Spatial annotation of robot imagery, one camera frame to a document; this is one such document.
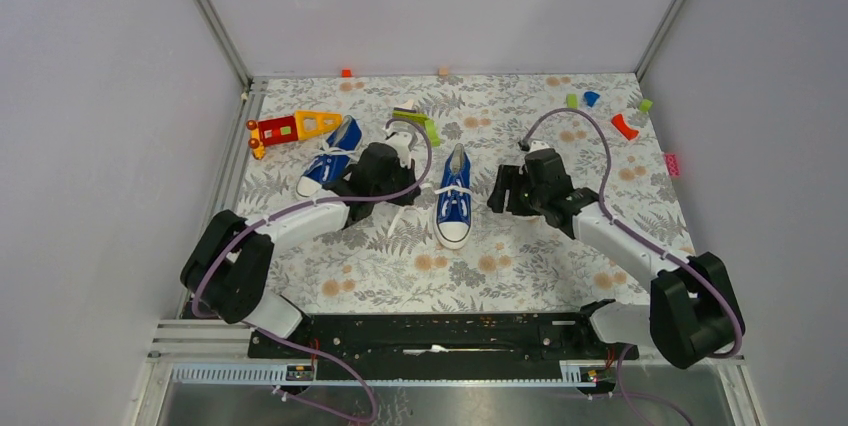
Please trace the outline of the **blue sneaker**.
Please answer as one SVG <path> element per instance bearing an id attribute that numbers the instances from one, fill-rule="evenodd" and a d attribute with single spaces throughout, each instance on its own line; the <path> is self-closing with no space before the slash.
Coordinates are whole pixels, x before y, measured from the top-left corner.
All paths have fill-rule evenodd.
<path id="1" fill-rule="evenodd" d="M 458 143 L 445 160 L 440 182 L 421 184 L 434 197 L 427 210 L 427 231 L 446 249 L 462 248 L 471 236 L 476 202 L 471 191 L 471 165 L 464 145 Z"/>
<path id="2" fill-rule="evenodd" d="M 337 180 L 351 164 L 361 140 L 357 121 L 350 115 L 344 116 L 340 125 L 320 143 L 318 153 L 296 183 L 295 194 L 307 198 Z"/>

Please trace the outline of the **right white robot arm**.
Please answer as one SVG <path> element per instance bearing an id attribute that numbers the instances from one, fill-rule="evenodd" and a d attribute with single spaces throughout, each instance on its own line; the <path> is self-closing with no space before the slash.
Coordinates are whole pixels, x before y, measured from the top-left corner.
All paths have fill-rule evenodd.
<path id="1" fill-rule="evenodd" d="M 573 342 L 583 356 L 628 344 L 654 348 L 687 369 L 740 348 L 744 320 L 722 260 L 713 253 L 682 257 L 658 245 L 615 216 L 600 193 L 575 187 L 554 149 L 527 153 L 523 165 L 499 166 L 487 205 L 495 213 L 543 218 L 613 260 L 648 292 L 645 305 L 604 300 L 582 307 L 587 322 L 575 328 Z"/>

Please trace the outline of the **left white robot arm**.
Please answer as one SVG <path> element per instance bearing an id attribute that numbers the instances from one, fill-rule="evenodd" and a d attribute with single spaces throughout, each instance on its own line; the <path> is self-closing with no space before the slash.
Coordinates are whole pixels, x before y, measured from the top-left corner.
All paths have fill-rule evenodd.
<path id="1" fill-rule="evenodd" d="M 228 324 L 244 323 L 272 334 L 288 357 L 309 347 L 306 315 L 270 291 L 266 282 L 279 254 L 369 217 L 376 204 L 409 205 L 419 195 L 410 146 L 398 136 L 370 143 L 358 162 L 310 199 L 267 217 L 248 220 L 216 213 L 180 274 L 196 316 L 208 310 Z"/>

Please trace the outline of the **green block long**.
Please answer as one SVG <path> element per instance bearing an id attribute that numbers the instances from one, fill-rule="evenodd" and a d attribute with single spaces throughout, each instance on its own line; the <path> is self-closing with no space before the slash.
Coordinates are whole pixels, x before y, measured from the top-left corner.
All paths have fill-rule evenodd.
<path id="1" fill-rule="evenodd" d="M 411 121 L 419 125 L 425 125 L 426 122 L 430 120 L 426 114 L 404 108 L 394 108 L 392 111 L 392 117 Z"/>

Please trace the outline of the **green block short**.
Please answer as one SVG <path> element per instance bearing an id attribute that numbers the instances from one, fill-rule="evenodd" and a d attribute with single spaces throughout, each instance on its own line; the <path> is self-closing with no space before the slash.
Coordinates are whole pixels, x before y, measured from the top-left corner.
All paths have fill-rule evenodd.
<path id="1" fill-rule="evenodd" d="M 424 127 L 431 145 L 433 147 L 439 147 L 441 145 L 441 139 L 438 135 L 438 128 L 435 122 L 432 119 L 427 119 L 424 122 Z"/>

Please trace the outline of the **floral table mat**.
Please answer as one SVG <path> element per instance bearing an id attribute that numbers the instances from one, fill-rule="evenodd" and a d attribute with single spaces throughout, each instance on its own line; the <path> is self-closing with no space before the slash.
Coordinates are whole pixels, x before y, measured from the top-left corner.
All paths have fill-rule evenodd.
<path id="1" fill-rule="evenodd" d="M 583 93 L 600 99 L 593 107 Z M 566 105 L 576 94 L 578 109 Z M 644 303 L 647 293 L 613 260 L 566 238 L 541 218 L 519 219 L 486 207 L 497 168 L 523 160 L 526 134 L 561 155 L 578 187 L 602 191 L 621 219 L 680 255 L 692 242 L 642 93 L 630 73 L 506 76 L 389 76 L 272 79 L 259 86 L 262 119 L 297 110 L 354 117 L 365 142 L 382 138 L 393 107 L 405 102 L 430 118 L 441 145 L 417 146 L 440 182 L 445 160 L 461 143 L 471 160 L 476 199 L 468 243 L 443 248 L 427 231 L 434 197 L 424 189 L 413 207 L 378 204 L 365 220 L 278 256 L 269 288 L 309 313 L 565 311 L 613 298 Z M 640 131 L 628 141 L 616 114 Z"/>

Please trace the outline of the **red arch block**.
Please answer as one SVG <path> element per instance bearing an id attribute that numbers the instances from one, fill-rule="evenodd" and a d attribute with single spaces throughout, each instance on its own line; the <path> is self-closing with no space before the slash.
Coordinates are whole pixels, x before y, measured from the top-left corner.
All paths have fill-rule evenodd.
<path id="1" fill-rule="evenodd" d="M 614 128 L 628 141 L 632 141 L 639 136 L 640 131 L 632 126 L 630 126 L 624 115 L 619 113 L 612 117 L 610 120 L 611 124 Z"/>

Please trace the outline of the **blue wedge block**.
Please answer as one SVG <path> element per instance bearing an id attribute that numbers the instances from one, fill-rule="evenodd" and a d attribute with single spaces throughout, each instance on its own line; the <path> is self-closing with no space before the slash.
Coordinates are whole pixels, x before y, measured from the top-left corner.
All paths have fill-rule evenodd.
<path id="1" fill-rule="evenodd" d="M 593 107 L 600 99 L 600 95 L 594 91 L 586 91 L 583 93 L 583 102 L 587 107 Z"/>

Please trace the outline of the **pink lego brick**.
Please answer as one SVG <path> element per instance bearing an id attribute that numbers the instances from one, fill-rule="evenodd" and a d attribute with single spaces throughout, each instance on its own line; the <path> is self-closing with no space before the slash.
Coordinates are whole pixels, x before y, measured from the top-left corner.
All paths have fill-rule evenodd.
<path id="1" fill-rule="evenodd" d="M 681 169 L 679 166 L 679 161 L 677 156 L 673 153 L 665 153 L 664 161 L 668 170 L 669 175 L 672 178 L 678 178 L 681 176 Z"/>

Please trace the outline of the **green corner block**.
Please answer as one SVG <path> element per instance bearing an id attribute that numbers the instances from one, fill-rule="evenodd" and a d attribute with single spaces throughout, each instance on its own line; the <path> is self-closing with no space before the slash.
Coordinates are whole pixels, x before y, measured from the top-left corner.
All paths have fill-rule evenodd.
<path id="1" fill-rule="evenodd" d="M 642 99 L 638 105 L 638 109 L 642 113 L 648 113 L 653 106 L 653 102 L 648 99 Z"/>

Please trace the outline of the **red yellow toy frame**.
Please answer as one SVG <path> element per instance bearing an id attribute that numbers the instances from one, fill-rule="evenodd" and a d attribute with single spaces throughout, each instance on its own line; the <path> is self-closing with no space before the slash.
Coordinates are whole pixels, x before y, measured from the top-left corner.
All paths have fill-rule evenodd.
<path id="1" fill-rule="evenodd" d="M 343 121 L 337 113 L 297 110 L 291 115 L 264 120 L 248 120 L 248 147 L 256 160 L 271 146 L 305 141 L 335 130 Z"/>

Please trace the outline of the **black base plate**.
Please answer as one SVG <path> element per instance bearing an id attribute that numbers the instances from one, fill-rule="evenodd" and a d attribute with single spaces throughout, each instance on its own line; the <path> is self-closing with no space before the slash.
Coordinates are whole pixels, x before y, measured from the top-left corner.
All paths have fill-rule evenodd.
<path id="1" fill-rule="evenodd" d="M 597 338 L 581 312 L 476 314 L 316 314 L 287 345 L 261 332 L 252 334 L 252 359 L 328 361 L 303 347 L 331 354 L 352 368 L 366 361 L 446 357 L 452 361 L 587 361 L 604 364 L 623 354 L 621 343 Z"/>

